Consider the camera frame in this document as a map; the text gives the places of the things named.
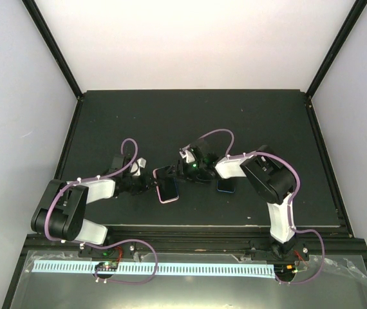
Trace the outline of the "blue smartphone black screen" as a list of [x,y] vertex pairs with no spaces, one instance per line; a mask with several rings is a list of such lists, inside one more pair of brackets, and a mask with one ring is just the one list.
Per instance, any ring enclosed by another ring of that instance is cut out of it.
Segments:
[[219,179],[216,183],[216,189],[218,192],[222,193],[235,193],[236,191],[236,181],[232,178]]

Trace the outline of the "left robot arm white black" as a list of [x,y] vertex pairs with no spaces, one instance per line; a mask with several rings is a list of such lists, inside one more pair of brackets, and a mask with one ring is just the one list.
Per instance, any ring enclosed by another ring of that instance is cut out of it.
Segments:
[[115,251],[116,242],[109,237],[108,228],[85,218],[90,203],[116,198],[122,193],[132,196],[157,185],[154,176],[145,171],[146,160],[132,160],[123,155],[113,158],[108,175],[64,182],[51,180],[32,216],[31,229],[50,239],[93,244],[102,257]]

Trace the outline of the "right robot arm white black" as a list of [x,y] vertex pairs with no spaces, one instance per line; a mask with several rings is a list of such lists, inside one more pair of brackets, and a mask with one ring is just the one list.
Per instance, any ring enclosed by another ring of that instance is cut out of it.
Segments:
[[204,139],[200,139],[181,148],[179,154],[178,161],[164,172],[166,178],[195,183],[246,178],[267,203],[271,254],[276,259],[286,259],[293,253],[296,226],[292,202],[300,181],[293,168],[277,157],[269,146],[239,155],[222,155],[216,154]]

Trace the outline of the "left circuit board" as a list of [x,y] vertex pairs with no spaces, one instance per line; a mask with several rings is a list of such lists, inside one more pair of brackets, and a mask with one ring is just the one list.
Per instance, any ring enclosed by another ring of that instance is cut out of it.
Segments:
[[96,264],[95,272],[115,272],[118,268],[116,261],[102,261]]

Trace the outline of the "circuit board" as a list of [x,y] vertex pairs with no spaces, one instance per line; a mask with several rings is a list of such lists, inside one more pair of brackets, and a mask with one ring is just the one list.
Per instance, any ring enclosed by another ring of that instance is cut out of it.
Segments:
[[96,264],[95,272],[115,272],[118,268],[116,261],[102,261]]
[[274,271],[276,274],[296,274],[301,270],[296,265],[274,265]]

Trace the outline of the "right circuit board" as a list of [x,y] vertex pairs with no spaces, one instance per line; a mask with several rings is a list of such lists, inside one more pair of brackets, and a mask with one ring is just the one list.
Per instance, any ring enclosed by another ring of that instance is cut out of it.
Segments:
[[296,265],[274,265],[274,271],[276,274],[296,274],[301,270]]

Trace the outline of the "black aluminium frame rail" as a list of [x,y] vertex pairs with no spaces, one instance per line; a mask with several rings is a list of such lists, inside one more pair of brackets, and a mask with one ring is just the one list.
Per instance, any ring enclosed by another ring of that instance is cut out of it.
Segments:
[[322,241],[312,232],[298,234],[290,245],[277,245],[270,239],[268,233],[252,234],[220,234],[220,233],[126,233],[114,229],[108,230],[103,245],[92,248],[85,241],[70,242],[50,241],[40,234],[26,237],[26,244],[45,250],[68,249],[78,251],[80,257],[114,259],[119,248],[123,251],[124,259],[131,259],[135,252],[139,254],[151,253],[151,249],[158,254],[234,254],[245,256],[253,261],[275,261],[286,263],[297,261],[302,257],[309,260],[310,255],[356,255],[357,249],[363,248],[364,243],[354,238],[343,238],[340,235],[322,236]]

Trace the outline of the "left black frame post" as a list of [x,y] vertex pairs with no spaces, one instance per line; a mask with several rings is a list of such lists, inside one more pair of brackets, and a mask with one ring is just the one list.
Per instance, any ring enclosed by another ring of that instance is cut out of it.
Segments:
[[45,21],[36,1],[34,0],[22,0],[27,12],[29,13],[32,21],[34,22],[38,32],[40,33],[43,41],[46,43],[53,59],[57,63],[61,73],[63,74],[68,86],[72,90],[76,99],[83,96],[83,93],[72,73],[70,67],[64,58],[64,55],[57,44],[55,37],[53,36],[47,22]]

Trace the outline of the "black frame post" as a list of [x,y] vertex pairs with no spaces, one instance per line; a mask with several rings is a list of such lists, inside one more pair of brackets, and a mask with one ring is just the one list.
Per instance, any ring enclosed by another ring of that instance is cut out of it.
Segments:
[[367,0],[356,0],[352,5],[348,15],[346,16],[343,24],[341,25],[337,35],[331,46],[329,47],[320,67],[318,68],[314,78],[312,79],[305,95],[307,98],[313,98],[316,91],[320,87],[322,81],[326,77],[329,69],[331,68],[334,60],[338,56],[341,48],[344,46],[347,38],[351,34],[354,26],[362,15],[364,9],[367,6]]
[[27,12],[29,13],[32,21],[34,22],[38,32],[40,33],[43,41],[46,43],[53,59],[57,63],[61,73],[63,74],[68,86],[72,90],[76,99],[83,96],[83,93],[72,73],[70,67],[64,58],[64,55],[57,44],[55,37],[53,36],[47,22],[45,21],[36,1],[34,0],[22,0]]

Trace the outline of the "right black frame post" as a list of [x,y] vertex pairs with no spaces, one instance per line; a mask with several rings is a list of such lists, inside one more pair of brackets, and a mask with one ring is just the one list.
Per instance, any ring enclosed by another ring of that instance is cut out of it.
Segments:
[[341,48],[344,46],[347,38],[351,34],[354,26],[362,15],[364,9],[367,6],[367,0],[356,0],[352,5],[348,15],[346,16],[343,24],[341,25],[337,35],[331,46],[329,47],[320,67],[318,68],[314,78],[312,79],[305,95],[307,98],[313,98],[316,91],[320,87],[322,81],[326,77],[329,69],[331,68],[334,60],[338,56]]

